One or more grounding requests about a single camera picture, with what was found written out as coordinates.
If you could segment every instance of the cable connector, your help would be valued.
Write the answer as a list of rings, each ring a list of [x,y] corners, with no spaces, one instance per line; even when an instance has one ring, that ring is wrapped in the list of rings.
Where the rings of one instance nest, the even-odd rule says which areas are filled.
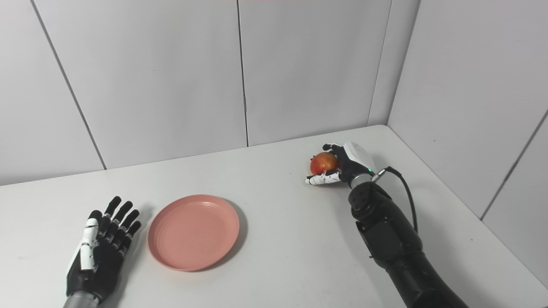
[[[375,183],[377,182],[380,177],[386,172],[386,168],[384,168],[383,170],[379,171],[379,173],[375,174],[372,178],[371,178],[371,182]]]

